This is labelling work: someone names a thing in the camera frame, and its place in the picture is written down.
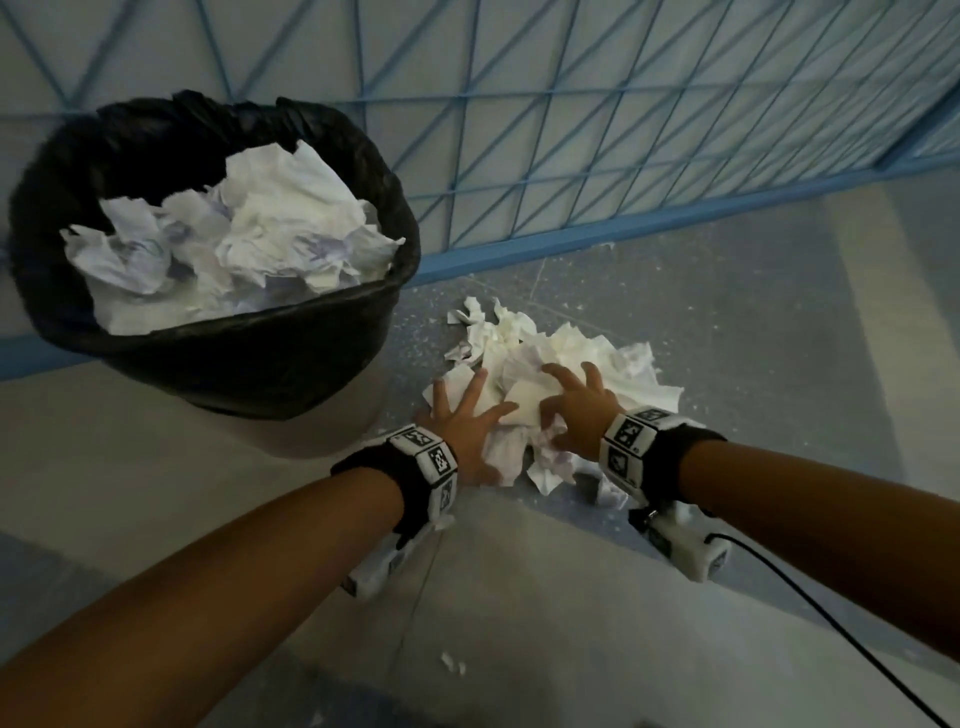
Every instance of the person's left hand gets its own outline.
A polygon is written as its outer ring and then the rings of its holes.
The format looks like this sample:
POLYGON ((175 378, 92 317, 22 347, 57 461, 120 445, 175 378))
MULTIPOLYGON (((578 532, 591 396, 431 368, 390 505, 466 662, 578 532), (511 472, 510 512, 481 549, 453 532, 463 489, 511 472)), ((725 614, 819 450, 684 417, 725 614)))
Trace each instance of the person's left hand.
POLYGON ((433 383, 433 414, 420 412, 414 418, 418 425, 444 438, 450 445, 453 456, 457 458, 460 483, 463 485, 497 485, 500 482, 500 472, 484 462, 484 441, 501 417, 519 407, 516 402, 505 401, 474 417, 473 408, 480 400, 485 381, 487 370, 477 370, 456 411, 451 414, 446 385, 442 379, 437 379, 433 383))

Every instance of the black trash bag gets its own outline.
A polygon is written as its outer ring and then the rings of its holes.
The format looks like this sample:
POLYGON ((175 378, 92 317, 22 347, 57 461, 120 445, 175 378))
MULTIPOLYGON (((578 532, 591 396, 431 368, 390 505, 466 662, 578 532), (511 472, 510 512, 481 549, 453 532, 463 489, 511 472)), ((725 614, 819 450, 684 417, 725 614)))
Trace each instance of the black trash bag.
POLYGON ((258 420, 295 417, 359 374, 383 346, 399 289, 420 264, 417 221, 373 143, 336 109, 282 98, 275 107, 225 106, 182 91, 72 119, 24 172, 10 220, 13 278, 40 336, 204 409, 258 420), (222 180, 230 155, 271 142, 294 152, 298 139, 358 199, 373 203, 385 235, 406 238, 384 280, 142 336, 100 328, 86 283, 66 259, 61 229, 112 231, 100 199, 159 205, 174 192, 222 180))

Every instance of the blue metal fence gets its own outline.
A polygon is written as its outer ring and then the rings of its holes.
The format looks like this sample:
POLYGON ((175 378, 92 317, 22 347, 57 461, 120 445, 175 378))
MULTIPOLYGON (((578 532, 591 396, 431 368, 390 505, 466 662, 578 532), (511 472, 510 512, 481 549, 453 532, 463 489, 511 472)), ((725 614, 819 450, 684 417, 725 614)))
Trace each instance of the blue metal fence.
POLYGON ((435 279, 953 161, 958 39, 957 0, 0 0, 0 194, 109 101, 324 101, 435 279))

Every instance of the black cable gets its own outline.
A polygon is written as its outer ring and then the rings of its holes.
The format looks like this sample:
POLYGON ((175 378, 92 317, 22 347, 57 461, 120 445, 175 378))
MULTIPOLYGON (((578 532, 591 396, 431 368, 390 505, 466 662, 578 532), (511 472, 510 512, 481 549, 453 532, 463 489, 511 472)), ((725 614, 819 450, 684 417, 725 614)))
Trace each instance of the black cable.
POLYGON ((752 554, 752 555, 754 556, 754 558, 756 558, 756 559, 758 559, 759 561, 761 561, 762 563, 766 564, 767 567, 768 567, 773 573, 775 573, 777 576, 779 576, 781 579, 783 579, 783 581, 785 581, 785 582, 790 586, 790 588, 791 588, 794 592, 796 592, 797 594, 799 594, 800 596, 802 596, 802 597, 804 598, 804 601, 806 601, 807 604, 809 604, 811 607, 813 607, 815 610, 817 610, 817 613, 818 613, 821 617, 823 617, 824 619, 826 619, 827 622, 829 622, 829 625, 830 625, 831 627, 833 627, 833 629, 835 629, 837 632, 839 632, 839 633, 840 633, 840 636, 841 636, 844 640, 846 640, 847 642, 849 642, 850 644, 852 644, 853 647, 856 649, 856 651, 859 652, 861 655, 863 655, 863 656, 866 658, 867 662, 869 662, 871 665, 873 665, 874 667, 876 667, 876 669, 878 669, 878 670, 880 671, 880 674, 882 674, 887 680, 889 680, 891 683, 893 683, 900 692, 902 692, 904 695, 906 695, 908 698, 910 698, 910 701, 911 701, 914 705, 916 705, 918 708, 920 708, 920 710, 922 710, 922 711, 924 712, 924 714, 925 714, 928 718, 930 718, 930 720, 932 720, 934 723, 936 723, 937 725, 939 725, 940 728, 950 728, 949 723, 947 723, 947 722, 946 722, 945 720, 943 720, 940 716, 938 716, 936 713, 934 713, 933 710, 930 708, 930 706, 928 706, 926 703, 924 703, 912 690, 910 690, 909 688, 907 688, 907 687, 900 681, 900 679, 899 679, 899 677, 897 677, 897 675, 895 675, 893 672, 891 672, 889 669, 887 669, 887 668, 884 666, 884 664, 883 664, 880 660, 878 660, 876 657, 874 657, 873 654, 871 654, 870 651, 869 651, 866 647, 864 647, 862 644, 860 644, 860 643, 856 640, 856 638, 855 638, 850 632, 848 632, 846 629, 844 629, 844 628, 843 628, 843 625, 841 625, 840 622, 838 622, 836 619, 834 619, 833 617, 831 617, 830 614, 829 614, 829 612, 828 612, 826 609, 824 609, 822 606, 820 606, 816 601, 813 600, 813 597, 812 597, 812 596, 810 596, 810 595, 807 594, 803 589, 801 589, 800 585, 797 584, 797 582, 795 582, 793 579, 791 579, 789 576, 787 576, 785 573, 783 573, 783 570, 782 570, 780 567, 778 567, 776 564, 774 564, 770 559, 768 559, 768 558, 767 558, 766 556, 764 556, 762 553, 760 553, 759 551, 757 551, 755 548, 752 548, 752 547, 750 547, 750 546, 747 546, 746 544, 744 544, 744 543, 743 543, 742 541, 740 541, 739 539, 735 539, 733 536, 728 536, 728 535, 725 534, 725 533, 710 533, 710 534, 708 534, 707 537, 704 539, 704 543, 705 543, 705 544, 709 544, 709 543, 710 543, 711 541, 713 541, 714 539, 722 539, 722 540, 724 540, 724 541, 729 541, 731 544, 737 544, 738 546, 740 546, 740 548, 742 548, 743 550, 745 550, 747 553, 752 554))

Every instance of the crumpled paper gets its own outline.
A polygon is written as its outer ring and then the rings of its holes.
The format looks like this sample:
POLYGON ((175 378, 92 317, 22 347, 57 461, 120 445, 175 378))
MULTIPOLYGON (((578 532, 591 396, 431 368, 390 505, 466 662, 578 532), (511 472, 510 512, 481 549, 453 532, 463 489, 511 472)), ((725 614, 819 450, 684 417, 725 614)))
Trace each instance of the crumpled paper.
POLYGON ((357 200, 309 144, 229 157, 227 176, 151 206, 102 200, 114 233, 61 231, 84 273, 97 322, 136 335, 303 303, 386 276, 396 249, 376 210, 357 200))
MULTIPOLYGON (((657 382, 650 345, 632 344, 618 349, 606 336, 587 338, 570 323, 547 335, 538 332, 527 314, 510 311, 497 299, 493 299, 496 324, 487 321, 480 303, 472 296, 464 301, 464 309, 450 311, 446 316, 449 324, 467 327, 464 341, 445 355, 455 362, 444 376, 447 398, 450 407, 456 408, 473 377, 470 365, 481 362, 488 377, 474 412, 479 414, 502 401, 517 403, 518 409, 500 420, 484 447, 484 459, 503 476, 501 485, 513 485, 523 472, 524 453, 529 447, 534 459, 527 475, 545 496, 561 483, 572 483, 576 473, 586 473, 600 481, 598 505, 622 507, 628 500, 626 494, 617 495, 622 492, 603 476, 596 463, 553 448, 553 438, 566 430, 563 418, 558 415, 546 430, 540 428, 540 402, 561 392, 557 380, 540 367, 556 362, 583 379, 581 363, 590 361, 625 409, 651 404, 677 412, 683 388, 657 382)), ((423 396, 433 404, 432 387, 427 387, 423 396)))

